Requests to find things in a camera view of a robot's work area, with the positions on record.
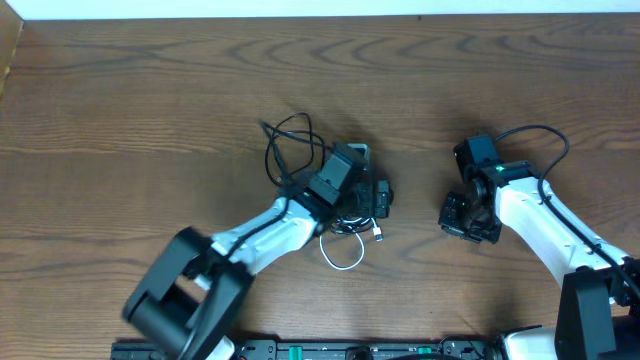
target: wooden table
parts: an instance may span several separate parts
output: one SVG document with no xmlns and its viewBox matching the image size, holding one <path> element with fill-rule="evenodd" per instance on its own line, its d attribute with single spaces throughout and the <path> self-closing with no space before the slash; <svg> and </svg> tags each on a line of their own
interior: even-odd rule
<svg viewBox="0 0 640 360">
<path fill-rule="evenodd" d="M 120 310 L 178 230 L 266 209 L 258 119 L 308 111 L 365 142 L 395 189 L 355 271 L 317 242 L 261 273 L 238 318 L 283 339 L 426 339 L 555 323 L 560 289 L 505 229 L 445 235 L 452 148 L 555 126 L 549 177 L 585 222 L 640 255 L 640 16 L 409 16 L 28 22 L 0 110 L 0 358 L 108 357 Z M 542 132 L 501 144 L 545 167 Z M 336 261 L 354 239 L 332 243 Z"/>
</svg>

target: black cable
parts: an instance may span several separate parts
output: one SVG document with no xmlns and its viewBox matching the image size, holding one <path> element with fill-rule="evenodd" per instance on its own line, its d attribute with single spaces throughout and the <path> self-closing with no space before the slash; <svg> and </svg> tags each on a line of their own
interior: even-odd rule
<svg viewBox="0 0 640 360">
<path fill-rule="evenodd" d="M 238 250 L 238 248 L 242 246 L 242 244 L 244 244 L 247 241 L 247 239 L 249 239 L 253 235 L 259 233 L 260 231 L 268 228 L 269 226 L 277 223 L 278 221 L 284 218 L 284 216 L 287 214 L 287 211 L 289 210 L 289 200 L 290 200 L 289 197 L 287 197 L 286 195 L 285 197 L 286 197 L 286 201 L 284 203 L 284 209 L 282 209 L 282 211 L 273 219 L 265 222 L 264 224 L 258 227 L 253 228 L 252 230 L 246 232 L 244 235 L 239 236 L 236 242 L 233 243 L 233 246 L 231 246 L 231 249 L 229 249 L 229 252 L 227 253 L 227 255 L 224 256 L 224 260 L 229 260 L 233 255 L 233 253 L 236 252 L 236 250 Z"/>
<path fill-rule="evenodd" d="M 336 235 L 350 235 L 355 233 L 364 233 L 373 228 L 373 222 L 367 224 L 355 224 L 355 225 L 342 225 L 333 223 L 329 230 Z"/>
<path fill-rule="evenodd" d="M 285 131 L 285 132 L 282 132 L 280 130 L 280 127 L 284 123 L 290 121 L 291 119 L 297 118 L 297 117 L 304 117 L 306 119 L 308 130 L 289 130 L 289 131 Z M 299 112 L 299 113 L 293 114 L 293 115 L 287 117 L 286 119 L 282 120 L 275 127 L 272 127 L 271 125 L 266 124 L 264 122 L 261 122 L 260 126 L 262 126 L 263 130 L 265 130 L 265 133 L 269 137 L 269 143 L 267 144 L 267 150 L 265 151 L 265 154 L 264 154 L 264 167 L 265 167 L 265 170 L 267 172 L 267 177 L 269 178 L 269 180 L 274 185 L 276 185 L 278 187 L 282 187 L 284 185 L 284 182 L 283 181 L 278 181 L 271 174 L 271 169 L 269 167 L 269 154 L 271 153 L 271 148 L 273 148 L 275 143 L 276 143 L 276 139 L 278 139 L 278 138 L 280 138 L 282 136 L 288 137 L 288 138 L 296 140 L 298 142 L 309 144 L 309 148 L 310 148 L 310 151 L 311 151 L 309 160 L 304 165 L 302 165 L 298 169 L 286 174 L 286 175 L 289 176 L 289 178 L 291 178 L 291 176 L 295 175 L 296 173 L 308 168 L 313 163 L 313 160 L 315 159 L 315 149 L 314 149 L 315 146 L 320 146 L 322 148 L 322 158 L 320 160 L 320 166 L 322 166 L 324 164 L 325 157 L 326 157 L 327 146 L 325 144 L 324 139 L 320 135 L 315 134 L 313 132 L 313 126 L 312 126 L 312 123 L 311 123 L 311 116 L 308 113 Z M 308 134 L 309 135 L 309 140 L 303 139 L 303 138 L 300 138 L 300 137 L 297 137 L 297 136 L 293 136 L 292 134 Z M 319 141 L 319 143 L 314 142 L 313 141 L 314 138 L 316 138 Z M 278 156 L 276 156 L 275 151 L 273 152 L 273 157 L 274 157 L 274 160 L 276 161 L 276 163 L 278 163 L 279 159 L 278 159 Z"/>
<path fill-rule="evenodd" d="M 593 251 L 593 253 L 600 256 L 600 258 L 602 258 L 611 266 L 611 269 L 613 269 L 613 271 L 615 271 L 627 283 L 627 285 L 629 286 L 633 294 L 636 296 L 636 298 L 640 300 L 640 287 L 638 287 L 638 285 L 634 282 L 631 276 L 629 276 L 626 272 L 624 272 L 624 270 L 622 270 L 620 265 L 618 265 L 618 263 L 614 259 L 612 259 L 607 253 L 605 253 L 599 245 L 594 244 L 572 222 L 570 222 L 567 218 L 564 217 L 564 215 L 551 203 L 551 195 L 548 195 L 548 196 L 544 195 L 544 189 L 542 186 L 544 183 L 544 179 L 547 177 L 547 174 L 549 174 L 551 169 L 553 169 L 553 167 L 556 166 L 560 162 L 560 160 L 564 159 L 564 157 L 569 153 L 570 147 L 569 147 L 569 139 L 567 138 L 567 136 L 561 133 L 559 130 L 556 130 L 550 126 L 527 125 L 527 126 L 522 126 L 519 128 L 509 130 L 507 132 L 504 132 L 498 135 L 498 137 L 496 137 L 495 139 L 495 142 L 498 142 L 509 135 L 512 135 L 524 130 L 530 130 L 530 129 L 543 129 L 543 130 L 550 131 L 558 135 L 562 139 L 562 141 L 564 141 L 564 151 L 562 152 L 562 154 L 558 158 L 556 158 L 551 163 L 551 165 L 549 165 L 549 167 L 547 167 L 547 169 L 542 173 L 542 175 L 540 175 L 540 178 L 538 178 L 538 194 L 540 194 L 540 199 L 545 205 L 547 205 L 549 210 L 551 210 L 551 212 L 558 218 L 558 220 L 560 220 L 560 222 L 562 222 L 570 231 L 576 234 L 576 236 L 578 236 L 580 240 L 582 240 L 582 242 L 585 245 L 587 245 L 587 247 L 589 247 L 591 251 Z"/>
</svg>

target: wire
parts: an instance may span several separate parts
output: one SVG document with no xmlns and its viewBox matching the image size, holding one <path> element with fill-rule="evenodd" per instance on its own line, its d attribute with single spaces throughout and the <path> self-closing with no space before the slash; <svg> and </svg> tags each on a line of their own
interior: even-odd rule
<svg viewBox="0 0 640 360">
<path fill-rule="evenodd" d="M 284 123 L 286 123 L 286 122 L 288 122 L 288 121 L 290 121 L 290 120 L 292 120 L 294 118 L 297 118 L 297 117 L 304 117 L 306 119 L 307 126 L 309 128 L 308 130 L 289 130 L 289 131 L 286 131 L 286 132 L 283 132 L 283 131 L 280 130 L 280 127 Z M 309 167 L 313 163 L 313 160 L 315 159 L 315 147 L 316 146 L 320 146 L 322 148 L 322 159 L 320 160 L 320 166 L 322 166 L 324 164 L 325 158 L 326 158 L 327 145 L 325 144 L 324 139 L 320 135 L 318 135 L 318 134 L 313 132 L 313 126 L 312 126 L 312 123 L 311 123 L 311 116 L 308 113 L 306 113 L 306 112 L 295 113 L 295 114 L 287 117 L 286 119 L 282 120 L 275 127 L 273 127 L 273 126 L 271 126 L 271 125 L 269 125 L 269 124 L 267 124 L 267 123 L 265 123 L 263 121 L 260 122 L 260 126 L 262 126 L 262 129 L 265 131 L 265 133 L 269 137 L 269 143 L 267 144 L 267 150 L 265 151 L 265 154 L 264 154 L 264 167 L 265 167 L 265 170 L 267 172 L 267 177 L 269 177 L 269 180 L 274 185 L 276 185 L 277 187 L 282 187 L 284 185 L 284 182 L 283 181 L 278 181 L 271 174 L 271 169 L 269 167 L 269 154 L 271 153 L 271 148 L 274 148 L 273 157 L 274 157 L 274 160 L 276 161 L 276 164 L 278 164 L 279 161 L 281 161 L 281 162 L 283 161 L 282 160 L 282 156 L 280 156 L 280 158 L 278 158 L 278 156 L 275 153 L 276 139 L 278 139 L 278 138 L 280 138 L 282 136 L 288 137 L 288 138 L 290 138 L 292 140 L 296 140 L 298 142 L 309 144 L 309 148 L 311 150 L 311 155 L 309 157 L 309 160 L 304 165 L 302 165 L 301 167 L 299 167 L 298 169 L 296 169 L 296 170 L 294 170 L 294 171 L 292 171 L 290 173 L 281 175 L 282 177 L 284 177 L 284 175 L 288 175 L 289 178 L 291 178 L 291 176 L 293 176 L 296 173 L 298 173 L 298 172 L 306 169 L 307 167 Z M 308 134 L 309 135 L 309 140 L 303 139 L 303 138 L 300 138 L 300 137 L 297 137 L 297 136 L 293 136 L 292 134 Z M 313 141 L 314 138 L 317 139 L 319 141 L 319 143 L 314 142 Z"/>
<path fill-rule="evenodd" d="M 233 255 L 234 252 L 236 252 L 236 250 L 238 250 L 238 248 L 240 246 L 242 246 L 242 244 L 244 244 L 247 239 L 249 239 L 250 237 L 252 237 L 253 235 L 259 233 L 260 231 L 266 229 L 267 227 L 277 223 L 278 221 L 282 220 L 285 215 L 287 214 L 287 211 L 289 210 L 289 197 L 287 195 L 285 195 L 286 197 L 286 201 L 284 204 L 284 208 L 282 209 L 282 211 L 273 219 L 263 223 L 262 225 L 253 228 L 252 230 L 249 230 L 248 232 L 246 232 L 244 235 L 238 237 L 238 239 L 236 240 L 236 242 L 233 243 L 233 246 L 231 246 L 231 249 L 229 249 L 229 252 L 227 252 L 227 255 L 224 256 L 224 260 L 229 260 L 231 258 L 231 256 Z"/>
<path fill-rule="evenodd" d="M 594 244 L 571 221 L 569 221 L 567 218 L 564 217 L 564 215 L 553 205 L 553 203 L 551 203 L 551 195 L 547 195 L 547 196 L 544 195 L 544 189 L 543 189 L 544 179 L 547 177 L 551 169 L 553 169 L 553 167 L 556 166 L 560 162 L 560 160 L 564 159 L 564 157 L 567 156 L 567 154 L 569 153 L 570 146 L 569 146 L 569 139 L 567 138 L 567 136 L 561 133 L 559 130 L 556 130 L 550 126 L 527 125 L 527 126 L 522 126 L 519 128 L 509 130 L 507 132 L 504 132 L 498 135 L 498 137 L 496 137 L 495 139 L 495 142 L 498 142 L 509 135 L 512 135 L 524 130 L 530 130 L 530 129 L 543 129 L 543 130 L 550 131 L 558 135 L 562 139 L 562 141 L 564 141 L 564 150 L 562 151 L 562 154 L 558 158 L 556 158 L 551 163 L 551 165 L 549 165 L 549 167 L 547 167 L 547 169 L 538 178 L 538 194 L 540 194 L 540 199 L 545 205 L 547 205 L 549 210 L 551 210 L 551 212 L 558 218 L 558 220 L 560 220 L 560 222 L 562 222 L 570 231 L 576 234 L 576 236 L 578 236 L 578 238 L 580 238 L 580 240 L 582 240 L 582 242 L 585 245 L 587 245 L 587 247 L 589 247 L 589 249 L 591 249 L 591 251 L 593 251 L 594 254 L 597 254 L 598 256 L 600 256 L 600 258 L 602 258 L 604 261 L 609 263 L 609 265 L 611 266 L 611 269 L 613 269 L 613 271 L 616 272 L 625 281 L 625 283 L 629 286 L 629 288 L 631 289 L 633 294 L 636 296 L 636 298 L 640 300 L 640 287 L 638 287 L 638 285 L 634 282 L 631 276 L 629 276 L 626 272 L 624 272 L 624 270 L 622 270 L 620 265 L 618 265 L 618 263 L 614 259 L 612 259 L 609 256 L 609 254 L 605 253 L 602 250 L 599 244 Z"/>
<path fill-rule="evenodd" d="M 333 261 L 331 261 L 331 259 L 329 258 L 329 255 L 327 255 L 327 253 L 324 251 L 324 247 L 322 246 L 322 234 L 320 234 L 320 251 L 322 252 L 322 256 L 324 256 L 325 260 L 327 260 L 327 263 L 329 263 L 329 265 L 331 265 L 332 268 L 340 271 L 351 270 L 354 267 L 360 265 L 360 263 L 362 262 L 362 259 L 364 259 L 364 241 L 362 241 L 362 236 L 360 236 L 360 234 L 357 232 L 353 234 L 358 238 L 358 241 L 360 242 L 361 253 L 360 253 L 360 258 L 355 263 L 349 266 L 339 266 L 339 265 L 336 265 L 336 263 L 334 263 Z"/>
<path fill-rule="evenodd" d="M 336 221 L 331 224 L 329 230 L 337 235 L 363 233 L 373 228 L 374 224 L 370 224 L 372 220 L 373 218 L 357 218 L 355 220 L 349 220 L 348 217 L 338 217 Z"/>
</svg>

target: table surface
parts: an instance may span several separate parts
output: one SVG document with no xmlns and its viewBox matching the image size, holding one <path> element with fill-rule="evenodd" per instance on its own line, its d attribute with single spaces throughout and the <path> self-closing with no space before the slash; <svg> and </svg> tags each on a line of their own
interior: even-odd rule
<svg viewBox="0 0 640 360">
<path fill-rule="evenodd" d="M 395 190 L 354 271 L 317 241 L 259 274 L 237 329 L 283 339 L 428 339 L 553 325 L 558 284 L 515 233 L 437 225 L 452 148 L 525 124 L 564 131 L 549 176 L 597 233 L 640 254 L 640 15 L 29 22 L 0 109 L 0 358 L 108 358 L 120 311 L 180 229 L 266 209 L 258 119 L 308 111 L 364 142 Z M 305 149 L 289 146 L 301 156 Z M 500 145 L 545 167 L 539 131 Z M 329 245 L 357 256 L 353 238 Z"/>
</svg>

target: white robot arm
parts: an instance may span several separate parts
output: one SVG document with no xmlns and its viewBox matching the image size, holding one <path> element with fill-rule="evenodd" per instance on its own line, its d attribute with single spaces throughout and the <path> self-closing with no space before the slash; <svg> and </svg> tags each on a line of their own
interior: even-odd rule
<svg viewBox="0 0 640 360">
<path fill-rule="evenodd" d="M 640 262 L 606 242 L 553 193 L 546 174 L 529 162 L 504 163 L 488 135 L 468 138 L 454 149 L 465 194 L 449 193 L 439 224 L 449 234 L 473 242 L 496 243 L 502 225 L 515 230 L 546 265 L 562 288 L 555 329 L 535 327 L 502 337 L 502 356 L 508 360 L 640 358 L 640 326 L 624 329 L 611 317 L 610 304 L 631 306 L 632 322 L 640 308 Z"/>
<path fill-rule="evenodd" d="M 388 216 L 388 182 L 374 187 L 362 176 L 368 152 L 358 145 L 335 144 L 320 171 L 287 184 L 271 208 L 240 226 L 211 237 L 192 228 L 178 233 L 130 296 L 124 319 L 170 358 L 229 359 L 234 344 L 225 334 L 255 275 L 336 217 Z M 180 276 L 207 291 L 201 303 L 176 284 Z"/>
</svg>

